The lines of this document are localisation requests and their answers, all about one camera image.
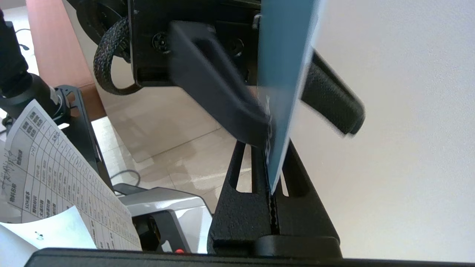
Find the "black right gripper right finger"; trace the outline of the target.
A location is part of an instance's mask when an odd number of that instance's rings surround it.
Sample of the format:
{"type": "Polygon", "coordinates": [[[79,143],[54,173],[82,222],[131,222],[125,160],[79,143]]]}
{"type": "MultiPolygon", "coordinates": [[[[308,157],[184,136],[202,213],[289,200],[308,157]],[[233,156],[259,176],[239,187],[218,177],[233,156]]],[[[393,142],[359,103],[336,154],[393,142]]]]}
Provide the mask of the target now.
{"type": "Polygon", "coordinates": [[[274,196],[280,234],[338,238],[292,141],[288,144],[281,177],[288,195],[279,181],[274,196]]]}

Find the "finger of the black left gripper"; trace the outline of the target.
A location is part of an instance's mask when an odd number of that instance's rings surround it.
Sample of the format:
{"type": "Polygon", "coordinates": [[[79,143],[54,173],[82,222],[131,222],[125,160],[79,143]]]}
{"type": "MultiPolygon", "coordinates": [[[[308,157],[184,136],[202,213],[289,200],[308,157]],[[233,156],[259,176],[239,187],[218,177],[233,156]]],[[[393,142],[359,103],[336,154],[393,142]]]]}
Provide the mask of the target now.
{"type": "Polygon", "coordinates": [[[234,138],[263,147],[268,117],[207,25],[172,21],[169,76],[234,138]]]}
{"type": "Polygon", "coordinates": [[[301,100],[343,135],[356,135],[366,118],[363,102],[316,50],[313,51],[301,100]]]}

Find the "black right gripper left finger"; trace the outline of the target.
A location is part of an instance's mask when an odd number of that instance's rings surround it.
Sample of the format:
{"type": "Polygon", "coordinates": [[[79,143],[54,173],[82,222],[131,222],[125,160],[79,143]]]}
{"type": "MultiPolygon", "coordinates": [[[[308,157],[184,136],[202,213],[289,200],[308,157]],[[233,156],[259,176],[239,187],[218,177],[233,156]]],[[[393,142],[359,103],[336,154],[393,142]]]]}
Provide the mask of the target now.
{"type": "Polygon", "coordinates": [[[271,234],[269,186],[263,154],[251,149],[251,192],[239,192],[245,144],[236,142],[207,237],[207,251],[217,255],[250,255],[259,238],[271,234]]]}

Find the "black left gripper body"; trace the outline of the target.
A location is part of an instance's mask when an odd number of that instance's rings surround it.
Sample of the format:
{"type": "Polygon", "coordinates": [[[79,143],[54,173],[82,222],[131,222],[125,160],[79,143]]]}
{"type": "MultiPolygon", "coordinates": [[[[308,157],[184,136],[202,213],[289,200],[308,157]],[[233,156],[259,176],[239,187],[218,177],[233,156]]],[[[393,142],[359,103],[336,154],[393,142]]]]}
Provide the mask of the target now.
{"type": "Polygon", "coordinates": [[[132,73],[142,87],[173,86],[168,76],[168,29],[171,21],[211,26],[245,81],[257,79],[259,0],[130,0],[132,73]]]}

